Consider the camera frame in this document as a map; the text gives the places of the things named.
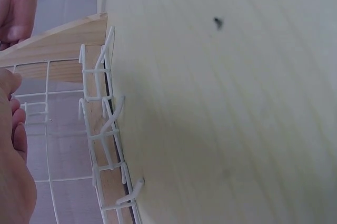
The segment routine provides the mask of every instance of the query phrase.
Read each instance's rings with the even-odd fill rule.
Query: finger
[[[19,123],[25,123],[26,121],[26,112],[23,109],[17,109],[13,114],[13,131]]]
[[[7,43],[7,42],[1,42],[0,43],[0,51],[3,51],[3,50],[5,50],[5,49],[7,49],[7,48],[9,48],[9,43]]]
[[[15,41],[15,42],[11,42],[9,46],[14,46],[18,43],[18,41]]]
[[[13,74],[7,69],[0,69],[0,89],[5,92],[6,97],[9,97],[19,88],[21,81],[20,74]]]
[[[10,100],[10,105],[11,105],[11,108],[12,108],[12,115],[14,114],[14,112],[20,108],[20,102],[18,99],[12,99]]]
[[[21,155],[21,157],[27,164],[28,144],[27,134],[23,123],[19,123],[15,129],[13,137],[13,147],[19,153],[19,155]]]
[[[20,123],[25,123],[26,112],[23,109],[17,109],[12,117],[12,143],[14,141],[14,133]]]

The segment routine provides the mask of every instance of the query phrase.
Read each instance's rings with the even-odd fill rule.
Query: hand
[[[0,0],[0,51],[29,38],[37,0]]]
[[[11,95],[21,85],[19,74],[0,69],[0,222],[29,223],[36,186],[27,166],[25,111]]]

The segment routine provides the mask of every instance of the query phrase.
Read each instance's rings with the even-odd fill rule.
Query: wooden board
[[[23,78],[45,79],[47,75],[47,63],[32,63],[19,65],[15,68],[16,73],[20,73]],[[49,66],[49,79],[52,81],[82,83],[82,65],[78,60],[55,61]]]
[[[335,223],[335,0],[105,4],[144,224]]]
[[[94,69],[97,59],[101,52],[101,46],[87,46],[86,47],[86,58],[87,58],[87,69]],[[100,75],[101,83],[101,95],[106,95],[106,86],[104,74]],[[95,77],[93,74],[87,75],[87,88],[89,96],[96,96],[96,84]],[[93,135],[99,134],[102,126],[106,122],[106,119],[102,116],[102,101],[90,101],[87,103],[88,110],[88,120],[90,123],[91,133]],[[114,146],[113,136],[106,138],[109,144],[110,154],[112,156],[113,162],[117,163],[116,149]],[[100,141],[94,142],[95,154],[97,157],[98,166],[107,165],[107,160],[105,153]],[[102,188],[104,194],[105,204],[107,206],[112,206],[116,204],[116,200],[125,196],[124,186],[122,184],[122,176],[120,169],[106,170],[101,172]],[[128,208],[122,209],[122,214],[124,217],[124,223],[132,223],[130,211]],[[108,221],[111,224],[118,223],[118,218],[115,210],[107,212]]]
[[[96,14],[29,38],[0,52],[0,67],[78,58],[82,43],[104,44],[106,21],[106,14]]]

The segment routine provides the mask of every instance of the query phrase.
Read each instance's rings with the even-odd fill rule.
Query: white wire grid
[[[47,180],[38,180],[35,181],[36,183],[39,182],[48,182],[51,190],[51,197],[52,197],[52,203],[53,203],[53,209],[54,209],[54,214],[56,218],[56,223],[60,224],[60,220],[58,217],[57,213],[57,208],[55,204],[55,194],[54,194],[54,188],[53,188],[53,182],[56,181],[72,181],[72,180],[81,180],[81,179],[92,179],[93,180],[93,186],[96,189],[96,194],[98,198],[98,204],[100,207],[102,219],[103,219],[103,224],[108,223],[108,218],[107,218],[107,211],[109,210],[116,210],[117,217],[118,217],[118,222],[119,224],[123,224],[123,215],[122,215],[122,208],[132,208],[132,213],[134,216],[134,220],[136,224],[140,224],[140,217],[138,214],[137,210],[137,205],[136,205],[136,197],[138,196],[143,184],[144,184],[144,179],[140,178],[137,180],[135,187],[133,188],[132,183],[131,183],[131,178],[129,174],[129,170],[127,167],[127,164],[124,160],[123,156],[123,150],[121,146],[121,141],[120,141],[120,136],[119,136],[119,129],[116,124],[116,120],[123,108],[124,105],[124,100],[125,96],[122,96],[119,98],[119,100],[116,103],[116,108],[115,111],[111,111],[111,107],[109,104],[109,100],[113,98],[113,90],[112,90],[112,83],[111,83],[111,68],[110,68],[110,63],[109,59],[107,56],[107,47],[109,43],[112,40],[112,37],[114,36],[115,33],[115,28],[110,28],[108,37],[106,39],[105,44],[102,46],[100,56],[98,57],[98,60],[95,64],[94,69],[87,69],[86,68],[86,53],[85,53],[85,44],[81,45],[80,48],[80,59],[79,63],[82,64],[82,75],[83,75],[83,90],[69,90],[69,91],[49,91],[49,71],[50,71],[50,64],[51,62],[56,62],[56,61],[64,61],[63,60],[52,60],[52,61],[45,61],[47,63],[47,73],[46,73],[46,87],[45,87],[45,92],[41,93],[32,93],[32,94],[22,94],[22,95],[16,95],[16,98],[25,98],[25,97],[30,97],[30,96],[44,96],[45,100],[44,102],[24,102],[21,107],[26,111],[26,125],[43,125],[44,126],[44,133],[36,133],[36,134],[29,134],[28,136],[39,136],[39,135],[44,135],[45,137],[45,143],[46,143],[46,160],[47,160],[47,171],[48,171],[48,179]],[[17,65],[14,65],[13,72],[15,72]],[[100,78],[99,74],[104,73],[106,75],[107,79],[107,89],[108,89],[108,95],[107,96],[102,96],[101,95],[101,90],[100,86]],[[95,78],[95,85],[96,85],[96,96],[89,96],[88,94],[88,89],[87,89],[87,81],[86,81],[86,75],[87,74],[94,74]],[[70,94],[70,93],[83,93],[84,98],[81,98],[78,102],[78,118],[81,119],[82,117],[84,118],[85,121],[85,127],[86,131],[75,131],[75,132],[69,132],[69,133],[51,133],[48,130],[48,122],[49,122],[49,112],[48,112],[48,97],[50,95],[55,95],[55,94]],[[88,102],[92,101],[101,101],[102,102],[102,115],[104,118],[108,118],[106,123],[102,126],[100,133],[97,135],[92,135],[92,132],[90,130],[90,124],[89,124],[89,119],[88,119],[88,113],[87,113],[87,104]],[[29,107],[30,106],[35,106],[35,105],[43,105],[44,106],[44,111],[40,112],[30,112]],[[29,118],[34,117],[34,116],[44,116],[44,121],[42,122],[29,122]],[[91,164],[92,164],[92,176],[86,176],[86,177],[76,177],[76,178],[67,178],[67,179],[53,179],[51,176],[51,169],[50,169],[50,141],[49,138],[50,136],[57,136],[57,137],[72,137],[72,136],[78,136],[78,135],[87,135],[88,138],[88,147],[90,151],[90,156],[91,156]],[[117,155],[120,159],[120,162],[114,163],[112,161],[111,154],[108,149],[108,145],[106,142],[106,137],[112,136],[115,140],[115,144],[117,146]],[[96,154],[94,151],[94,141],[99,140],[102,143],[105,157],[107,159],[108,165],[105,166],[99,166],[97,164],[97,158]],[[101,175],[100,172],[104,170],[114,170],[115,168],[121,167],[121,175],[122,175],[122,183],[127,185],[129,194],[118,199],[115,203],[115,205],[106,205],[104,201],[104,195],[103,195],[103,188],[102,188],[102,181],[101,181]]]

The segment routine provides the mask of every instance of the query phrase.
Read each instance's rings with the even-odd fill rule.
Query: wooden frame
[[[45,79],[47,63],[49,80],[82,83],[82,65],[78,63],[81,44],[86,45],[87,68],[94,68],[105,43],[107,14],[96,14],[82,20],[54,28],[40,36],[29,38],[0,52],[0,67],[20,73],[23,78]],[[100,81],[102,95],[106,94],[104,81]],[[87,76],[89,94],[96,91],[94,75]],[[88,103],[88,120],[93,133],[99,132],[106,119],[102,117],[102,103]],[[113,161],[117,162],[113,136],[107,138]],[[98,165],[105,165],[106,158],[100,142],[94,142]],[[101,172],[103,194],[106,204],[114,204],[125,196],[120,169]],[[132,223],[131,213],[122,209],[125,223]],[[109,223],[116,223],[114,210],[107,212]]]

